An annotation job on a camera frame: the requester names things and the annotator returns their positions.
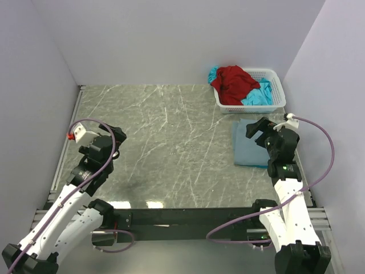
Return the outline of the red t shirt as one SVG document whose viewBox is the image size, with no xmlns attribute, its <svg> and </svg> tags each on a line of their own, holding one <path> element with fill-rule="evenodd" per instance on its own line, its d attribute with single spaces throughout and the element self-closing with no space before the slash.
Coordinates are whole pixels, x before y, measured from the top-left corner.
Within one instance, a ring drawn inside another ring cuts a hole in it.
<svg viewBox="0 0 365 274">
<path fill-rule="evenodd" d="M 260 84 L 239 66 L 219 67 L 211 86 L 217 91 L 220 103 L 225 106 L 242 106 L 249 92 Z"/>
</svg>

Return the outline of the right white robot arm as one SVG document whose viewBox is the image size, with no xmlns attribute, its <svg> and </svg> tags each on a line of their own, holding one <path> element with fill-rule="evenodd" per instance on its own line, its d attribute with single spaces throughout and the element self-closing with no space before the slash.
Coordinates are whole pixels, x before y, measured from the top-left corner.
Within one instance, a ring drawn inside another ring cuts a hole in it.
<svg viewBox="0 0 365 274">
<path fill-rule="evenodd" d="M 325 273 L 331 260 L 329 247 L 317 236 L 307 209 L 302 175 L 294 160 L 299 142 L 299 121 L 292 114 L 276 124 L 263 117 L 246 126 L 246 137 L 261 135 L 256 144 L 267 150 L 267 173 L 280 205 L 264 204 L 251 212 L 250 221 L 265 227 L 276 250 L 276 273 Z"/>
</svg>

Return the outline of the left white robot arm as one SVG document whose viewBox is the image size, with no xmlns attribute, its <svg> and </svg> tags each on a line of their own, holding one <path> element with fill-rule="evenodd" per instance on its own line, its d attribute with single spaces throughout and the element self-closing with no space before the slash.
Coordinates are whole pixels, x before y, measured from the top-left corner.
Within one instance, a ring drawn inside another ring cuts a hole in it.
<svg viewBox="0 0 365 274">
<path fill-rule="evenodd" d="M 67 254 L 90 232 L 113 225 L 113 206 L 92 197 L 113 172 L 113 160 L 127 136 L 119 127 L 99 127 L 108 135 L 88 131 L 81 123 L 71 127 L 68 138 L 80 146 L 83 157 L 41 221 L 18 244 L 2 251 L 9 273 L 57 273 Z"/>
</svg>

